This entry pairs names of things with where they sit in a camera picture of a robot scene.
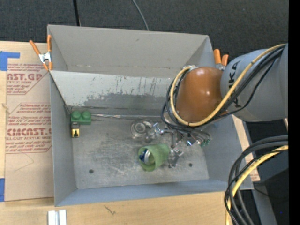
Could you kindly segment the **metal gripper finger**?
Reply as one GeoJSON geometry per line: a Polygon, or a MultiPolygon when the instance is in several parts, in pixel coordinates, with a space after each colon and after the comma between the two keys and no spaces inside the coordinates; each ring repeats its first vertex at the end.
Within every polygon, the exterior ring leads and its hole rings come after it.
{"type": "Polygon", "coordinates": [[[179,158],[184,154],[182,150],[179,148],[171,149],[169,156],[168,156],[168,166],[169,168],[175,168],[179,158]]]}
{"type": "Polygon", "coordinates": [[[146,132],[146,142],[151,142],[157,139],[159,136],[163,134],[163,130],[160,128],[159,123],[156,122],[153,124],[151,128],[149,128],[146,132]]]}

